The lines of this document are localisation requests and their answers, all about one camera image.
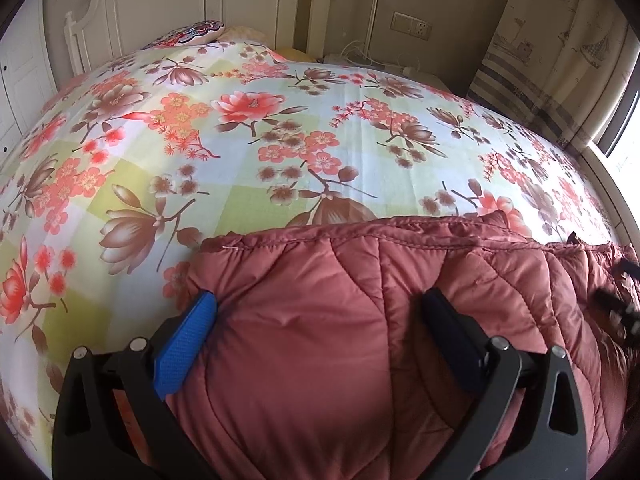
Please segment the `slim metal lamp pole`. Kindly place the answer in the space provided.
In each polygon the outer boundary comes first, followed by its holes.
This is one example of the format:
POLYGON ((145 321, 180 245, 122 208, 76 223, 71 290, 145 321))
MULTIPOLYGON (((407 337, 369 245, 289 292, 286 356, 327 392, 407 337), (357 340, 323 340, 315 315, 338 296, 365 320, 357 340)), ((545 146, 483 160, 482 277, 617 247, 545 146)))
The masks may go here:
POLYGON ((378 3, 380 0, 371 0, 368 26, 366 31, 366 38, 364 38, 364 55, 368 56, 371 50, 373 31, 375 26, 376 14, 378 14, 378 3))

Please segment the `embroidered decorative pillow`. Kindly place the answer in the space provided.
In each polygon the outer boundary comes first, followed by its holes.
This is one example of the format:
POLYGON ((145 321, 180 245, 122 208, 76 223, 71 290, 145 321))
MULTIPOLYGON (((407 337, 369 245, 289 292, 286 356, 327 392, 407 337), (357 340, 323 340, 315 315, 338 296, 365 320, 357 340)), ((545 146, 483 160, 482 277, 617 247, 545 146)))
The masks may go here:
POLYGON ((200 46, 216 41, 226 29, 224 23, 216 20, 205 20, 192 25, 178 27, 163 36, 156 38, 143 47, 153 48, 178 48, 200 46))

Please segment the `floral bed sheet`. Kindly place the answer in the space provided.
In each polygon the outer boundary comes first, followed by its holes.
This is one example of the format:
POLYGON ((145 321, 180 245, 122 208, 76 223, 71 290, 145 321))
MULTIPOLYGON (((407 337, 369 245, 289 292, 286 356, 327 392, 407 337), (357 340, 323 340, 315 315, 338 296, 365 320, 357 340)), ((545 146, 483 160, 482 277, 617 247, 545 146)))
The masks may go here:
POLYGON ((68 356, 152 332, 206 237, 502 211, 624 233, 557 145, 432 84, 262 44, 147 48, 72 79, 1 149, 1 417, 49 472, 68 356))

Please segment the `beige wall socket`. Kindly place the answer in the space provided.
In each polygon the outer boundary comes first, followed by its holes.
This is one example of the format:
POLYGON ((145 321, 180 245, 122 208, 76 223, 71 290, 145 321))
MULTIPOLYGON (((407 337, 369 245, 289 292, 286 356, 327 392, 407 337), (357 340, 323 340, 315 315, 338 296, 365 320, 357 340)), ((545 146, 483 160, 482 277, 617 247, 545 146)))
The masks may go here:
POLYGON ((415 16, 395 12, 390 22, 390 29, 421 40, 429 40, 432 25, 415 16))

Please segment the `white bedside table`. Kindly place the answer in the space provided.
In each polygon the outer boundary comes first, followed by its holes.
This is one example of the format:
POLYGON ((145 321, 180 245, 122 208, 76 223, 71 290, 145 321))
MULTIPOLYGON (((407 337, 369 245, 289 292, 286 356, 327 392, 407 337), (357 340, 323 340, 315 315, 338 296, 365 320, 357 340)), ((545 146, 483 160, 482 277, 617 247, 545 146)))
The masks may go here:
POLYGON ((438 90, 450 92, 450 89, 438 77, 432 74, 419 72, 414 67, 401 67, 393 64, 380 64, 377 62, 358 63, 356 61, 349 61, 346 56, 338 54, 327 54, 322 58, 322 62, 331 65, 358 67, 360 70, 378 70, 379 72, 383 72, 394 77, 404 77, 415 81, 418 84, 425 84, 426 86, 438 90))

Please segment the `white wooden headboard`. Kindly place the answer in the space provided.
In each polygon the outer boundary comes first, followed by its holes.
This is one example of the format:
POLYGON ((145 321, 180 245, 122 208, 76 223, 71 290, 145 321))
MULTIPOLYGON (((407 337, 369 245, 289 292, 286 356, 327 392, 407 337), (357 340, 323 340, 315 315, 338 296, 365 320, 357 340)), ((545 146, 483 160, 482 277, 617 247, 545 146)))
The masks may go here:
POLYGON ((216 20, 262 32, 267 44, 322 58, 331 0, 90 0, 82 18, 65 17, 65 40, 75 75, 137 51, 164 32, 216 20))

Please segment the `white wardrobe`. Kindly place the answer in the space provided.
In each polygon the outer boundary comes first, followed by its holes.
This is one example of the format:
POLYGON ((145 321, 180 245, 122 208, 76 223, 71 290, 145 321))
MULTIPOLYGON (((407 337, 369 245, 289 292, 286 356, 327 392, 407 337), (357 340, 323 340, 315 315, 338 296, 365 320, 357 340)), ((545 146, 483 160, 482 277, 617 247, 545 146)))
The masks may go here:
POLYGON ((1 55, 1 163, 32 130, 56 93, 43 26, 43 0, 25 0, 4 32, 1 55))

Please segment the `pink quilted jacket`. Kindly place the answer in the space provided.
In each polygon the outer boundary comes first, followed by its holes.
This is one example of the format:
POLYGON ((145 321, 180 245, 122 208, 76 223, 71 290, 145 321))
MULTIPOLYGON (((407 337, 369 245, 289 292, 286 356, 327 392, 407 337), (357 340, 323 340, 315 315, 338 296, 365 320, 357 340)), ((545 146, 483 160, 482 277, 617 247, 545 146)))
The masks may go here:
POLYGON ((471 398, 418 318, 440 289, 490 336, 570 355, 598 471, 639 419, 639 355, 591 301, 639 289, 628 249, 539 244, 494 212, 398 217, 204 240, 184 301, 218 315, 171 411, 226 479, 414 479, 471 398))

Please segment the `dark framed window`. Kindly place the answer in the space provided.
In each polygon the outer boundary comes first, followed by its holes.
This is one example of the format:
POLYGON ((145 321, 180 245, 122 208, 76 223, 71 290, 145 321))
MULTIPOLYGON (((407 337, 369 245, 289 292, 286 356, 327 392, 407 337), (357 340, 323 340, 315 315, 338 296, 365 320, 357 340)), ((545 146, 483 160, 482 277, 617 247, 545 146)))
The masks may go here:
POLYGON ((639 103, 639 55, 622 64, 622 59, 612 71, 599 99, 584 123, 587 144, 582 150, 582 163, 602 166, 620 142, 631 115, 639 103))

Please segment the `yellow cloth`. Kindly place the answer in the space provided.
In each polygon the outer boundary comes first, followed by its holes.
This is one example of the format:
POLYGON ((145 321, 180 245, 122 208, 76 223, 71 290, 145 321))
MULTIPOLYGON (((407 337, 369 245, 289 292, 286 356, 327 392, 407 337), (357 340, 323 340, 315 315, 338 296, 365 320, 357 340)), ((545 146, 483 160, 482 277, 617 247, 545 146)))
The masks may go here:
POLYGON ((317 63, 318 60, 306 52, 299 51, 294 48, 282 48, 276 50, 277 55, 282 56, 288 61, 301 63, 317 63))

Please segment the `beige patterned pillow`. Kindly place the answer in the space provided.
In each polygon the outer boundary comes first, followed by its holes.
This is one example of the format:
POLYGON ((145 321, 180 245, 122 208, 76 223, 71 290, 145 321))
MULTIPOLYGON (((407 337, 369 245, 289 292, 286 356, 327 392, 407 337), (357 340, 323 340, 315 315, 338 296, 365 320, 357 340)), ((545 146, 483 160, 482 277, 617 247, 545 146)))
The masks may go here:
POLYGON ((217 38, 219 42, 252 42, 271 47, 271 41, 266 34, 247 26, 230 26, 217 38))

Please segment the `patterned cream curtain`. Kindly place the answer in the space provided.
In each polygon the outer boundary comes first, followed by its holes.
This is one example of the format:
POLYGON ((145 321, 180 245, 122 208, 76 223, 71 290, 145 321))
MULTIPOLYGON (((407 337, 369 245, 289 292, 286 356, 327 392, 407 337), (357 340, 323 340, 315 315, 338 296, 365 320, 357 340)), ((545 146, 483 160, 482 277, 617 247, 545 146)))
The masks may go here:
POLYGON ((638 56, 615 0, 508 0, 468 97, 580 153, 612 120, 638 56))

